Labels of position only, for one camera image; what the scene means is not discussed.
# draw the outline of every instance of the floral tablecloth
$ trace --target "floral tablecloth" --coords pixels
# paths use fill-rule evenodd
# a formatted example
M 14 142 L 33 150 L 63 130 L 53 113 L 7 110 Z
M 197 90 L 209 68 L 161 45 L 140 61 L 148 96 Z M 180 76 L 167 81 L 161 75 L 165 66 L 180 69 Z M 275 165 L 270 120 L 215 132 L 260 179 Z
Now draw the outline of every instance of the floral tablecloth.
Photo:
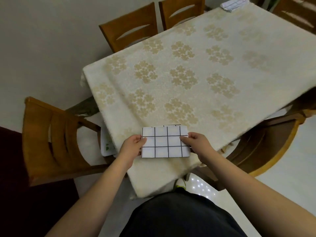
M 316 85 L 316 36 L 255 6 L 215 9 L 86 66 L 83 76 L 120 149 L 144 126 L 183 124 L 215 149 Z M 147 197 L 199 164 L 136 159 Z

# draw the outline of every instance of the folded cloth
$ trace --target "folded cloth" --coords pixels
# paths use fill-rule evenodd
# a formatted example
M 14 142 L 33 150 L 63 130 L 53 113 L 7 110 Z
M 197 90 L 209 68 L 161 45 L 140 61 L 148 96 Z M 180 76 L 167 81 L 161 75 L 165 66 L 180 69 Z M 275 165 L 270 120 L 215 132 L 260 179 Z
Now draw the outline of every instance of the folded cloth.
M 249 0 L 230 0 L 230 1 L 222 3 L 221 8 L 223 8 L 225 11 L 232 12 L 236 10 L 237 8 L 248 3 L 249 3 Z

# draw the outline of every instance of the white tablecloth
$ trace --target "white tablecloth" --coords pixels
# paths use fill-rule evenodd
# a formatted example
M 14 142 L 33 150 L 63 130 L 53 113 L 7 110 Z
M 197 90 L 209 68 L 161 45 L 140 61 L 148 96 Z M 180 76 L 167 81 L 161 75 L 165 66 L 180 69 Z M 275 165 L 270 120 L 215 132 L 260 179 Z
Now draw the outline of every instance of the white tablecloth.
M 215 149 L 316 85 L 316 36 L 249 4 L 215 9 L 83 69 L 117 149 L 144 126 L 187 125 Z M 136 159 L 146 197 L 199 164 Z

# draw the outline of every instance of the wooden chair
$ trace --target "wooden chair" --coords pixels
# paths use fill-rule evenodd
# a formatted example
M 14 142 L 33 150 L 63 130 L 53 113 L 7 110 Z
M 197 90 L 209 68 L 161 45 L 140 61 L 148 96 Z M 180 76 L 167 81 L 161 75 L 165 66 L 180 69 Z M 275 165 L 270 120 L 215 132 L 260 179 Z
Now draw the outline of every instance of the wooden chair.
M 299 125 L 316 115 L 316 87 L 289 104 L 284 116 L 264 120 L 244 133 L 227 159 L 240 169 L 256 177 L 281 159 L 290 147 Z M 208 167 L 197 167 L 191 173 L 199 176 L 218 191 L 223 185 Z
M 194 5 L 173 16 L 176 11 Z M 168 30 L 180 21 L 190 17 L 199 16 L 204 13 L 205 0 L 164 0 L 159 2 L 160 15 L 163 29 Z
M 90 166 L 77 144 L 77 128 L 85 126 L 97 132 L 100 145 L 98 125 L 32 97 L 25 105 L 22 148 L 30 186 L 100 173 L 109 166 Z
M 146 26 L 122 37 L 124 33 L 144 25 Z M 155 3 L 152 2 L 136 11 L 99 25 L 99 27 L 113 53 L 123 50 L 137 40 L 158 34 Z
M 316 0 L 280 0 L 274 8 L 275 15 L 316 34 Z

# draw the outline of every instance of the black shirt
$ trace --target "black shirt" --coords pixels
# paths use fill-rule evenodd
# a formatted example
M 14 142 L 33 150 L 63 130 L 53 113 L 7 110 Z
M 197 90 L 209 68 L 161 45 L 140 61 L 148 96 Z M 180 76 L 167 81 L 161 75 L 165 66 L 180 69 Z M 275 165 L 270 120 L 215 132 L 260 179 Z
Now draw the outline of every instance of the black shirt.
M 234 218 L 209 199 L 183 188 L 157 195 L 137 207 L 120 237 L 246 236 Z

